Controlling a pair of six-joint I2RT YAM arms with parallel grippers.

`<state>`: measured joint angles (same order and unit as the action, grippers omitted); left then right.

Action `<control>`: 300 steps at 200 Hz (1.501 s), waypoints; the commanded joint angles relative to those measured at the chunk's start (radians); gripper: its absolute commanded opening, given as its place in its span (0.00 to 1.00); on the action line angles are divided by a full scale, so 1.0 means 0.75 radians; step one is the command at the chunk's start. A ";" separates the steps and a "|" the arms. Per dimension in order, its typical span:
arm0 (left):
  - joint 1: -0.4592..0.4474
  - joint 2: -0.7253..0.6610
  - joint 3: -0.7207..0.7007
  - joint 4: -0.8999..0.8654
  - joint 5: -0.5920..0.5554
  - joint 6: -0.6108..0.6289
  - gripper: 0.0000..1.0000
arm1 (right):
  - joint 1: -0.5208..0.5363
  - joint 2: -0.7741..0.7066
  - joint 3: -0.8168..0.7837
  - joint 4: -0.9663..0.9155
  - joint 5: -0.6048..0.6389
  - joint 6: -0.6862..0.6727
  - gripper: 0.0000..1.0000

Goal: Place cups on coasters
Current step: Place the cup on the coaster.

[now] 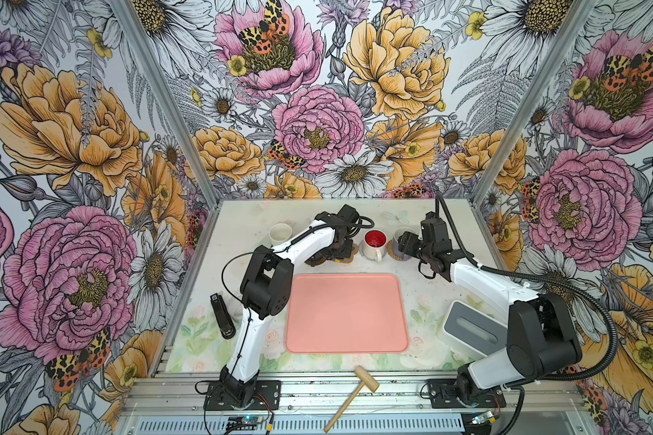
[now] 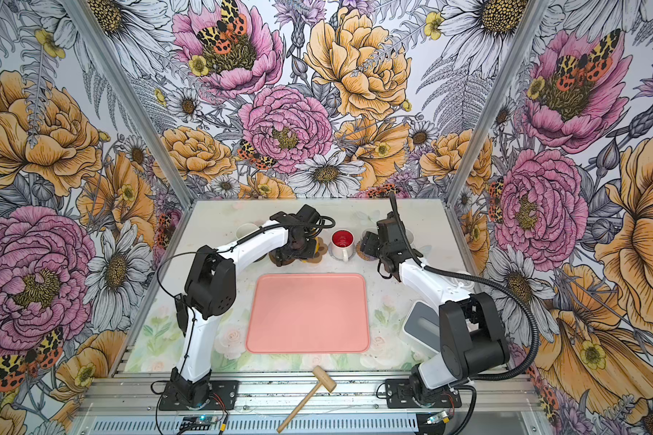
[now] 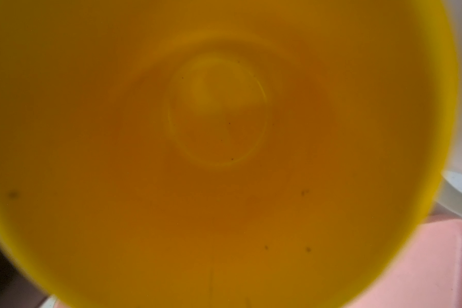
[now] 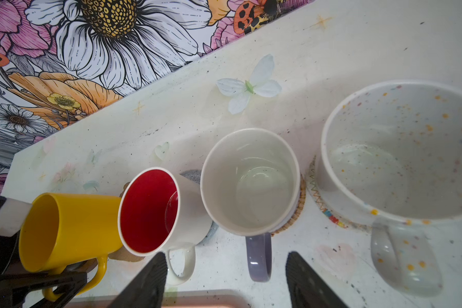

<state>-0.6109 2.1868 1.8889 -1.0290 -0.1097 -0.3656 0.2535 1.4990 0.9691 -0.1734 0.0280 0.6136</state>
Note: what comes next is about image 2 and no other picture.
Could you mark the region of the cork paw print coaster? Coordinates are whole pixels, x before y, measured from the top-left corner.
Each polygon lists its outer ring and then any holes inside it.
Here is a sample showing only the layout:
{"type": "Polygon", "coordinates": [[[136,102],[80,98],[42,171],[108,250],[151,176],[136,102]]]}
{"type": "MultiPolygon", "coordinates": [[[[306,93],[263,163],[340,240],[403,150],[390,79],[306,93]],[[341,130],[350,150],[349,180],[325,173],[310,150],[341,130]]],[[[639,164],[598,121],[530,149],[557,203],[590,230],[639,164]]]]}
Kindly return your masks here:
{"type": "Polygon", "coordinates": [[[321,237],[318,237],[316,240],[315,251],[313,256],[305,259],[304,263],[318,264],[323,260],[323,257],[328,253],[328,245],[324,242],[321,237]]]}

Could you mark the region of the white mug red inside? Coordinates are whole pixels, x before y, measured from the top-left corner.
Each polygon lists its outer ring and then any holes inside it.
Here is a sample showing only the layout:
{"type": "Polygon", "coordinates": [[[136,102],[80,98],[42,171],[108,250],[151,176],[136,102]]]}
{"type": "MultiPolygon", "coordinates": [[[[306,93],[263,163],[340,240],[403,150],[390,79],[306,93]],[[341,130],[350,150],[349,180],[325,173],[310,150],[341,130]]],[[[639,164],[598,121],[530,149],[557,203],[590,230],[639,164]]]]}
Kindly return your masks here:
{"type": "Polygon", "coordinates": [[[346,229],[339,229],[335,231],[331,236],[329,247],[333,245],[337,245],[342,248],[349,246],[355,247],[355,237],[350,231],[346,229]]]}

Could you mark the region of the white speckled mug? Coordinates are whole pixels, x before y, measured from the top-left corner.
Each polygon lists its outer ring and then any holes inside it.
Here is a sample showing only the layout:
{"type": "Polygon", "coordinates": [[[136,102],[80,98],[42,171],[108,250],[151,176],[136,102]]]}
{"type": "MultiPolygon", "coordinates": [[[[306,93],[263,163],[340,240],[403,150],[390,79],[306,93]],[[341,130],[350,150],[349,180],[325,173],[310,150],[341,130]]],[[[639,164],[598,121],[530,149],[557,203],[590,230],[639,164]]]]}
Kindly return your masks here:
{"type": "Polygon", "coordinates": [[[410,230],[408,230],[408,229],[405,229],[405,230],[404,230],[404,233],[406,233],[406,240],[407,240],[410,244],[414,244],[414,241],[415,241],[415,236],[414,236],[414,234],[413,234],[410,230]]]}
{"type": "Polygon", "coordinates": [[[240,225],[236,230],[237,242],[245,242],[247,240],[253,239],[256,234],[260,233],[260,226],[254,223],[244,223],[240,225]]]}

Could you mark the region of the purple mug white inside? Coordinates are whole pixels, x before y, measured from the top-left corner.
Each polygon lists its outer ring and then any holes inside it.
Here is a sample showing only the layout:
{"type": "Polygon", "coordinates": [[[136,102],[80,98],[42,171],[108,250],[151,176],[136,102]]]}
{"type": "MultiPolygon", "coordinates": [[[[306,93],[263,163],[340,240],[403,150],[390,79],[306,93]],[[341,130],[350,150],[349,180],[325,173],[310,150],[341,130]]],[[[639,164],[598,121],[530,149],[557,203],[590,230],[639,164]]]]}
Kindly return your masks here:
{"type": "Polygon", "coordinates": [[[362,242],[368,242],[368,241],[377,242],[377,241],[379,241],[379,236],[378,236],[377,232],[374,229],[368,229],[368,230],[365,230],[363,232],[362,237],[361,237],[361,241],[362,242]]]}

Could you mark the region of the woven rattan round coaster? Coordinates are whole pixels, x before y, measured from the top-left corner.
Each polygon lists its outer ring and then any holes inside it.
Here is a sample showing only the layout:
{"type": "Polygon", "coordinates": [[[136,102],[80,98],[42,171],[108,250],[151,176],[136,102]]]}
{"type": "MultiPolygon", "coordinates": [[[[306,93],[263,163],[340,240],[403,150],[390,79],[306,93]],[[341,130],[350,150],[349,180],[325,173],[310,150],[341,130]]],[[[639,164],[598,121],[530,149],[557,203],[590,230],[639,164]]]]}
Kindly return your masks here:
{"type": "Polygon", "coordinates": [[[363,259],[364,261],[367,261],[367,262],[377,261],[377,257],[370,256],[370,255],[368,255],[368,254],[366,254],[366,253],[363,252],[363,250],[362,250],[362,245],[361,245],[360,242],[357,243],[357,246],[356,246],[356,254],[357,254],[361,259],[363,259]]]}

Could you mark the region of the grey-blue woven round coaster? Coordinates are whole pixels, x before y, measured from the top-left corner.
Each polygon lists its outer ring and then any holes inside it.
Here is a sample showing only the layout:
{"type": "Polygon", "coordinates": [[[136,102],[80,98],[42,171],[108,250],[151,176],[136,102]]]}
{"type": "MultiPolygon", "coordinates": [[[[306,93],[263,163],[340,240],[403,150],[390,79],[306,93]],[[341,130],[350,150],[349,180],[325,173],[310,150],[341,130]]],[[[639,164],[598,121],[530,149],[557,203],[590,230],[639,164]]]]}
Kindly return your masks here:
{"type": "Polygon", "coordinates": [[[346,263],[355,255],[355,248],[353,246],[342,248],[342,246],[333,245],[329,248],[329,255],[337,261],[346,263]]]}

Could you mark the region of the plain brown wooden coaster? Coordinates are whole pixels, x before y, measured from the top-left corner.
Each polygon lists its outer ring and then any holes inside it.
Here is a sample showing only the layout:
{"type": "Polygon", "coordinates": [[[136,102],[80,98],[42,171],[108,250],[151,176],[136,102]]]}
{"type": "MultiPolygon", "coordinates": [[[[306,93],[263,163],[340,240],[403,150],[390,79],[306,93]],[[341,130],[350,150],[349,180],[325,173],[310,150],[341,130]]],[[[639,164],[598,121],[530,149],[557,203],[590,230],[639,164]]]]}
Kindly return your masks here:
{"type": "Polygon", "coordinates": [[[255,263],[257,261],[261,261],[266,255],[270,253],[270,248],[266,248],[265,246],[259,246],[258,248],[254,248],[250,251],[250,258],[251,258],[251,263],[255,263]]]}

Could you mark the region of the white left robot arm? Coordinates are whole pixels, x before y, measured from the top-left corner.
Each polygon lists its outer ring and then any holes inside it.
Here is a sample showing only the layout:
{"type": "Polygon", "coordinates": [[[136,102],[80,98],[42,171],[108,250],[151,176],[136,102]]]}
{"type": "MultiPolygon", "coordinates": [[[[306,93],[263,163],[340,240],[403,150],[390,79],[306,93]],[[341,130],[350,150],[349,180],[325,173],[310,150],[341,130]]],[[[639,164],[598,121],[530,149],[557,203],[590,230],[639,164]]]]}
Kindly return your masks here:
{"type": "Polygon", "coordinates": [[[275,213],[258,229],[229,244],[198,248],[183,291],[173,298],[184,344],[163,395],[190,409],[204,406],[212,392],[212,346],[221,317],[236,300],[239,273],[269,254],[281,266],[295,259],[312,259],[319,251],[321,231],[335,225],[335,219],[304,205],[296,213],[275,213]]]}

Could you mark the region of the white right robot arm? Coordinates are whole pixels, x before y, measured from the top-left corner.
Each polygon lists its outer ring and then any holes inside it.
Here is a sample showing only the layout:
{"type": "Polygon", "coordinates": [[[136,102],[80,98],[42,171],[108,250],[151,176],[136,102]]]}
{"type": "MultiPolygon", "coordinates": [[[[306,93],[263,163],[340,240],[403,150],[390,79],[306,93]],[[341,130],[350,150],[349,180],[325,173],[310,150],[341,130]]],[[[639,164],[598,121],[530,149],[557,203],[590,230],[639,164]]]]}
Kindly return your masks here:
{"type": "Polygon", "coordinates": [[[424,256],[411,247],[397,212],[378,221],[377,232],[366,232],[361,248],[368,257],[378,259],[382,277],[417,291],[437,311],[439,351],[412,370],[408,393],[413,400],[428,405],[449,396],[455,403],[453,388],[509,361],[493,299],[475,292],[472,275],[432,271],[424,256]]]}

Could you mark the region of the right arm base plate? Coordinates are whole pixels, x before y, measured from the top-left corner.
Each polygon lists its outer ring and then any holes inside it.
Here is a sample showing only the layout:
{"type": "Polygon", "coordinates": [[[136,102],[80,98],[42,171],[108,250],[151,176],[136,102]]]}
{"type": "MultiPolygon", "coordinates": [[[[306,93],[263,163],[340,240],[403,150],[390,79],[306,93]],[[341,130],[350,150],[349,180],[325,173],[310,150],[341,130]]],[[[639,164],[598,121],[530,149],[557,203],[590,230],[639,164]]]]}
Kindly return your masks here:
{"type": "Polygon", "coordinates": [[[410,376],[407,379],[386,379],[385,395],[389,409],[440,408],[451,410],[462,406],[462,399],[458,391],[452,391],[448,387],[428,389],[415,376],[410,376]]]}

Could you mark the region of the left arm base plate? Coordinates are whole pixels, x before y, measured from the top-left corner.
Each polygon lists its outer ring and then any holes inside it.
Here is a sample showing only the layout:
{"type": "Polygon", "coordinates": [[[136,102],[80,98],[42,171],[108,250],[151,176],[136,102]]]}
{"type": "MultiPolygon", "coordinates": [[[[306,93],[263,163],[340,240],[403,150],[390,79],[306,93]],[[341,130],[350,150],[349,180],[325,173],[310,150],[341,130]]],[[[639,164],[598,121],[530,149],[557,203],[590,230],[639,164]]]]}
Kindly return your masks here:
{"type": "Polygon", "coordinates": [[[165,386],[161,411],[232,411],[239,383],[234,381],[186,382],[181,379],[165,386]]]}

